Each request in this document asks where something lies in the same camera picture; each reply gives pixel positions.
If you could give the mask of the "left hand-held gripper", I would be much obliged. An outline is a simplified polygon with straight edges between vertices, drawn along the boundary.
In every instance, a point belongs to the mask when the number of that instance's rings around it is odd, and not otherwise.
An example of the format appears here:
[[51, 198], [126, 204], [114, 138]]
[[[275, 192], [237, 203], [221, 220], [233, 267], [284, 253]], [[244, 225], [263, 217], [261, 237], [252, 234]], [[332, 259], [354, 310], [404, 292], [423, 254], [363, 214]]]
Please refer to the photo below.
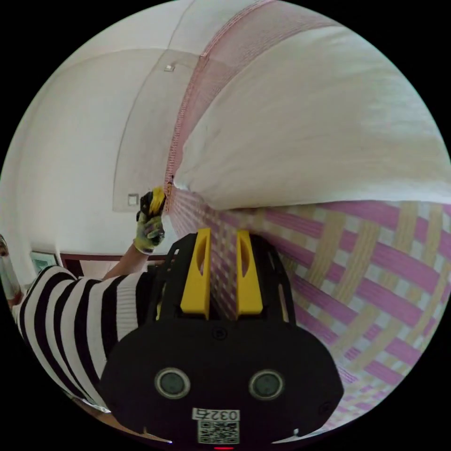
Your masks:
[[166, 194], [163, 187], [155, 187], [140, 198], [140, 210], [136, 215], [139, 221], [140, 215], [144, 215], [146, 221], [156, 216], [160, 216], [164, 210]]

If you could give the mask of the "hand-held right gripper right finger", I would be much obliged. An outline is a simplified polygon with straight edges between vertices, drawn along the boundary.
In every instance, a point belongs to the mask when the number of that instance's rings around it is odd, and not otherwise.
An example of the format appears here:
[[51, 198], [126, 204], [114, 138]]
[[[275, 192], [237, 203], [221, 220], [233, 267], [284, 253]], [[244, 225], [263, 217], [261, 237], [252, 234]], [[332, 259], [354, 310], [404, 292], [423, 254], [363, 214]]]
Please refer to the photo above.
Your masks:
[[259, 315], [263, 311], [263, 301], [250, 234], [239, 230], [236, 237], [236, 314]]

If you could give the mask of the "person's left hand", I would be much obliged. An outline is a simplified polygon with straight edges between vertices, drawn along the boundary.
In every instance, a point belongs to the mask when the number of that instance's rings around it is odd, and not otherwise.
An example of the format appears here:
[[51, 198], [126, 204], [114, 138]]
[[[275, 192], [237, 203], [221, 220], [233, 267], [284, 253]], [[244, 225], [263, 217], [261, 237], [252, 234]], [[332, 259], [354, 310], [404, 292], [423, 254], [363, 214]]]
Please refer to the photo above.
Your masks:
[[142, 254], [150, 255], [165, 238], [162, 214], [159, 213], [152, 218], [148, 218], [140, 211], [136, 215], [136, 220], [134, 246]]

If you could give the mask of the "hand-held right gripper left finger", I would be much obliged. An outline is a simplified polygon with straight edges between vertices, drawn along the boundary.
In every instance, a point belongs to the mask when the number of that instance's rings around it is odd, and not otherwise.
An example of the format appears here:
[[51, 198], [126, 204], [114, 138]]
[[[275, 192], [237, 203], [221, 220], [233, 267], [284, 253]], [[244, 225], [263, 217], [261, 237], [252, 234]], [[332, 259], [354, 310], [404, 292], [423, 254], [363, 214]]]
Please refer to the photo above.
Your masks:
[[211, 229], [202, 228], [194, 237], [191, 259], [180, 303], [184, 314], [210, 313]]

